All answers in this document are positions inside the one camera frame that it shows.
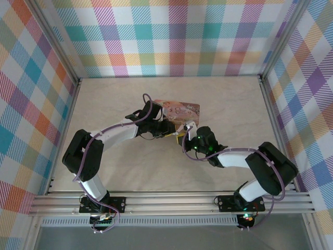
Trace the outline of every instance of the vent grille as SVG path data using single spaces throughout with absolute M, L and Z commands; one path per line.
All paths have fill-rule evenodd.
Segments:
M 121 217 L 120 226 L 210 226 L 235 225 L 236 216 L 144 216 Z
M 82 227 L 89 217 L 44 217 L 42 227 Z M 118 226 L 235 226 L 236 215 L 213 216 L 121 216 Z
M 89 225 L 89 217 L 44 217 L 42 227 L 81 227 Z

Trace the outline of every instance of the metal extrusion bar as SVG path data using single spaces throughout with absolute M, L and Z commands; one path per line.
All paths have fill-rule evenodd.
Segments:
M 291 38 L 291 35 L 293 34 L 297 24 L 301 20 L 301 17 L 303 16 L 305 10 L 307 9 L 308 5 L 310 4 L 311 0 L 301 0 L 298 1 L 297 6 L 290 17 L 286 27 L 285 31 L 281 35 L 276 48 L 274 49 L 271 57 L 269 58 L 267 65 L 262 73 L 263 79 L 267 79 L 268 75 L 274 68 L 277 60 L 279 59 L 282 51 L 286 47 L 287 43 L 289 42 L 289 39 Z
M 59 44 L 59 41 L 52 30 L 52 27 L 49 25 L 48 21 L 46 20 L 38 3 L 36 3 L 35 0 L 25 0 L 25 3 L 30 8 L 32 14 L 36 18 L 39 25 L 41 26 L 43 33 L 45 34 L 46 38 L 50 42 L 51 47 L 54 49 L 57 56 L 59 57 L 61 63 L 67 70 L 69 76 L 71 77 L 71 80 L 76 84 L 78 84 L 79 76 L 76 74 L 71 62 L 69 61 L 67 55 L 65 54 L 61 45 Z
M 82 192 L 50 193 L 37 196 L 30 216 L 81 216 L 79 198 Z M 111 192 L 112 196 L 125 196 L 127 216 L 174 216 L 174 215 L 222 215 L 241 214 L 219 212 L 213 203 L 218 195 L 233 195 L 233 192 Z M 267 213 L 271 201 L 264 200 Z M 314 207 L 308 193 L 288 191 L 281 202 L 274 205 L 274 214 L 313 213 Z
M 74 90 L 74 93 L 73 93 L 73 99 L 72 99 L 71 106 L 69 108 L 67 121 L 65 123 L 63 133 L 61 134 L 60 143 L 59 143 L 59 146 L 57 148 L 56 158 L 55 158 L 56 160 L 53 161 L 53 165 L 52 165 L 51 171 L 50 171 L 51 174 L 49 175 L 49 177 L 47 179 L 47 185 L 46 185 L 45 190 L 44 190 L 45 195 L 47 195 L 50 187 L 52 186 L 52 181 L 54 179 L 56 165 L 57 165 L 57 162 L 58 162 L 57 159 L 61 159 L 60 154 L 62 153 L 63 145 L 65 144 L 66 135 L 67 135 L 67 132 L 68 132 L 68 129 L 69 129 L 69 124 L 70 124 L 72 116 L 73 116 L 76 101 L 78 100 L 78 95 L 79 95 L 80 88 L 81 88 L 81 84 L 79 83 L 79 85 L 77 85 L 75 87 L 75 90 Z
M 279 150 L 281 150 L 281 152 L 284 155 L 286 155 L 288 158 L 290 158 L 290 156 L 287 152 L 286 146 L 284 144 L 283 136 L 282 136 L 281 130 L 279 128 L 277 118 L 276 118 L 276 116 L 274 114 L 274 111 L 273 111 L 273 104 L 272 104 L 272 102 L 269 98 L 269 93 L 268 93 L 267 88 L 266 88 L 266 84 L 269 84 L 268 80 L 266 80 L 264 82 L 262 77 L 258 76 L 258 81 L 259 81 L 259 86 L 260 86 L 260 89 L 261 89 L 262 96 L 264 98 L 264 102 L 265 102 L 265 105 L 266 105 L 268 116 L 269 116 L 271 124 L 272 124 L 273 132 L 274 132 L 275 139 L 276 139 L 276 142 L 277 142 L 277 147 L 278 147 Z M 298 192 L 305 192 L 306 189 L 303 186 L 302 181 L 299 180 L 298 177 L 299 177 L 299 175 L 296 178 L 294 178 L 294 180 L 293 180 L 295 188 Z

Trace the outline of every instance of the marble surface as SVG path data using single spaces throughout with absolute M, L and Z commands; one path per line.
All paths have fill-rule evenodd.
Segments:
M 143 108 L 143 93 L 200 104 L 199 126 L 209 126 L 220 144 L 276 144 L 256 77 L 85 79 L 61 157 L 77 130 L 102 129 Z M 137 137 L 112 147 L 103 154 L 99 175 L 109 190 L 124 191 L 235 190 L 253 179 L 248 169 L 221 169 L 188 159 L 174 136 L 152 141 Z M 52 191 L 80 190 L 72 179 L 59 160 Z

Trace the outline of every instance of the colorful plaid pattern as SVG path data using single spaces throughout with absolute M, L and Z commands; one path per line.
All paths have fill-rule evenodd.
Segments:
M 285 16 L 285 18 L 284 18 L 284 20 L 283 20 L 281 26 L 280 26 L 280 29 L 279 29 L 278 32 L 276 33 L 276 36 L 275 36 L 275 38 L 274 38 L 274 40 L 273 40 L 273 43 L 272 43 L 272 45 L 271 45 L 271 48 L 270 48 L 269 52 L 267 53 L 267 55 L 266 55 L 266 57 L 265 57 L 265 60 L 264 60 L 264 63 L 262 64 L 262 66 L 261 66 L 261 70 L 260 70 L 260 72 L 263 72 L 263 71 L 264 71 L 264 69 L 265 69 L 265 67 L 266 67 L 266 65 L 267 65 L 267 62 L 268 62 L 268 60 L 270 59 L 270 57 L 271 57 L 273 51 L 274 51 L 275 48 L 277 47 L 278 42 L 279 42 L 279 40 L 280 40 L 280 37 L 281 37 L 281 35 L 283 34 L 283 32 L 284 32 L 284 30 L 285 30 L 285 28 L 286 28 L 286 25 L 287 25 L 287 23 L 288 23 L 290 17 L 292 16 L 292 14 L 293 14 L 293 12 L 294 12 L 294 10 L 295 10 L 296 5 L 297 5 L 298 2 L 299 2 L 299 0 L 293 0 L 293 1 L 292 1 L 292 4 L 290 5 L 290 7 L 289 7 L 289 9 L 288 9 L 288 12 L 287 12 L 287 14 L 286 14 L 286 16 Z
M 310 3 L 269 76 L 286 148 L 333 249 L 333 1 Z
M 258 74 L 296 0 L 52 2 L 49 22 L 93 78 Z
M 0 1 L 0 249 L 18 249 L 74 84 L 23 0 Z

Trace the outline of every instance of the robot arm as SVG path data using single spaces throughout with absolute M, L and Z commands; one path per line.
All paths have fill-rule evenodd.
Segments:
M 244 183 L 234 194 L 235 203 L 240 208 L 246 207 L 249 202 L 265 194 L 278 195 L 298 173 L 296 166 L 270 142 L 264 142 L 258 149 L 226 149 L 227 146 L 218 144 L 209 127 L 197 129 L 195 123 L 190 122 L 185 128 L 187 133 L 178 137 L 178 143 L 183 147 L 185 154 L 193 149 L 206 155 L 202 159 L 194 159 L 187 155 L 189 158 L 207 159 L 215 167 L 243 167 L 253 172 L 255 179 Z M 270 165 L 273 165 L 279 176 Z
M 90 197 L 104 204 L 109 204 L 110 194 L 98 176 L 103 152 L 118 143 L 140 136 L 146 132 L 150 132 L 155 138 L 164 137 L 167 134 L 176 132 L 174 124 L 167 119 L 163 119 L 162 107 L 150 101 L 147 101 L 142 110 L 137 110 L 133 114 L 126 116 L 116 125 L 113 129 L 107 131 L 105 129 L 90 133 L 85 130 L 77 131 L 62 158 L 62 163 L 68 170 L 75 176 L 79 175 L 79 181 Z M 92 140 L 92 143 L 89 145 L 84 165 L 80 172 L 83 155 L 90 140 Z M 107 208 L 96 203 L 91 205 L 95 206 L 94 210 L 97 212 L 103 213 L 107 210 Z
M 148 112 L 149 108 L 150 101 L 146 103 L 143 110 L 138 110 L 126 116 L 120 123 L 128 124 L 130 121 L 138 121 L 149 114 L 146 119 L 135 124 L 118 126 L 106 132 L 103 132 L 104 130 L 93 131 L 91 133 L 84 130 L 76 132 L 62 159 L 62 163 L 74 175 L 78 175 L 88 142 L 99 134 L 96 139 L 92 140 L 89 150 L 86 153 L 82 172 L 78 176 L 81 184 L 94 200 L 110 204 L 110 194 L 103 186 L 97 174 L 104 151 L 118 143 L 146 132 L 150 132 L 155 138 L 164 137 L 176 132 L 174 124 L 167 119 L 163 119 L 162 107 L 159 104 L 153 102 L 150 113 Z M 197 129 L 195 123 L 191 122 L 185 128 L 191 129 L 184 136 L 178 137 L 178 143 L 183 147 L 185 153 L 189 150 L 203 153 L 208 157 L 209 163 L 216 167 L 244 167 L 251 169 L 255 179 L 243 184 L 234 194 L 234 201 L 239 209 L 247 207 L 251 201 L 262 195 L 267 193 L 278 195 L 281 192 L 282 187 L 276 174 L 259 154 L 254 152 L 218 154 L 217 152 L 226 149 L 227 146 L 218 144 L 214 133 L 209 127 Z M 285 186 L 296 176 L 297 168 L 274 145 L 265 142 L 258 150 L 265 154 L 270 161 L 274 162 L 276 169 L 283 178 Z M 95 207 L 94 210 L 96 212 L 104 213 L 107 210 L 106 207 L 96 203 L 91 205 Z

